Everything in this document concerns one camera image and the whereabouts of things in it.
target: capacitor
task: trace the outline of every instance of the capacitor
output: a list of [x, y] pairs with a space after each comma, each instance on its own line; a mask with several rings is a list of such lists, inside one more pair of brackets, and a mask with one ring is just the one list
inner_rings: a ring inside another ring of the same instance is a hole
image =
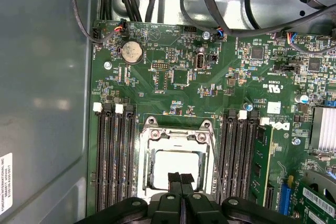
[[293, 138], [292, 144], [293, 145], [300, 145], [301, 144], [301, 139], [299, 139], [297, 137]]
[[140, 44], [136, 41], [127, 41], [120, 48], [122, 58], [128, 64], [137, 64], [143, 58], [143, 50]]
[[295, 101], [297, 103], [308, 103], [309, 101], [309, 97], [305, 94], [298, 94], [296, 97], [295, 97]]
[[253, 110], [253, 105], [251, 103], [245, 102], [243, 104], [243, 108], [244, 108], [244, 110], [252, 111]]

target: green circuit board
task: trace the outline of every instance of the green circuit board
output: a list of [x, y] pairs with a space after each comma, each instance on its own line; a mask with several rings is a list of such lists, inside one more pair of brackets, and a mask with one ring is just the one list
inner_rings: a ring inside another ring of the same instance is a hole
[[[107, 34], [118, 22], [97, 21], [97, 33]], [[323, 161], [309, 144], [314, 106], [336, 98], [336, 53], [308, 57], [290, 48], [286, 37], [266, 34], [254, 38], [211, 36], [202, 38], [202, 31], [183, 25], [128, 23], [129, 36], [116, 33], [103, 45], [94, 45], [92, 54], [91, 111], [93, 103], [131, 104], [135, 111], [134, 141], [139, 141], [144, 122], [155, 116], [159, 125], [198, 128], [208, 119], [212, 122], [217, 141], [222, 134], [223, 111], [244, 110], [253, 105], [258, 120], [273, 125], [268, 147], [255, 149], [254, 156], [263, 154], [262, 166], [266, 182], [274, 196], [270, 207], [279, 210], [281, 184], [292, 175], [300, 180], [305, 169], [325, 173], [336, 167], [334, 155]], [[143, 59], [134, 65], [120, 56], [120, 47], [136, 41], [143, 50]], [[330, 40], [314, 35], [298, 35], [294, 43], [309, 48], [323, 48]], [[201, 68], [195, 66], [197, 50], [205, 50]], [[105, 62], [112, 64], [104, 68]], [[306, 94], [307, 104], [298, 104], [295, 97]], [[87, 214], [97, 210], [97, 127], [94, 112], [90, 117], [89, 171]], [[293, 145], [293, 138], [301, 140]], [[136, 196], [138, 149], [134, 148], [133, 185]], [[256, 183], [252, 171], [251, 183]], [[258, 204], [262, 197], [254, 195]]]

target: white sticker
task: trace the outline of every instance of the white sticker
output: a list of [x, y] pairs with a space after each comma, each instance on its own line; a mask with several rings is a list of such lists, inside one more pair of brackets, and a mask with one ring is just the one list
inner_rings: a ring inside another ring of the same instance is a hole
[[268, 102], [267, 113], [269, 114], [280, 114], [281, 102]]
[[316, 224], [326, 224], [319, 217], [317, 217], [313, 212], [309, 211], [308, 216], [312, 219]]
[[3, 214], [13, 204], [13, 155], [8, 153], [0, 157], [0, 215]]
[[327, 214], [329, 214], [332, 218], [335, 217], [335, 209], [326, 203], [324, 200], [317, 197], [311, 191], [306, 188], [303, 189], [303, 195], [310, 199], [315, 205], [319, 206], [322, 210], [324, 210]]

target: integrated circuit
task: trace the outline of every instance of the integrated circuit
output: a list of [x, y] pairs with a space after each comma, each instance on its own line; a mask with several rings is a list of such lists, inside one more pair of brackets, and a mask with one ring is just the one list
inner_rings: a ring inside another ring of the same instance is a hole
[[321, 59], [310, 58], [308, 63], [308, 71], [319, 72], [321, 67]]
[[264, 58], [264, 48], [263, 47], [252, 47], [251, 59], [262, 60], [263, 58]]

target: wire bundle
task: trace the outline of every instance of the wire bundle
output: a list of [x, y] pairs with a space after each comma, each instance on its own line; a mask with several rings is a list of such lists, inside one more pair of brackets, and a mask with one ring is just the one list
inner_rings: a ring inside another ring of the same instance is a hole
[[287, 33], [287, 43], [292, 44], [298, 33]]

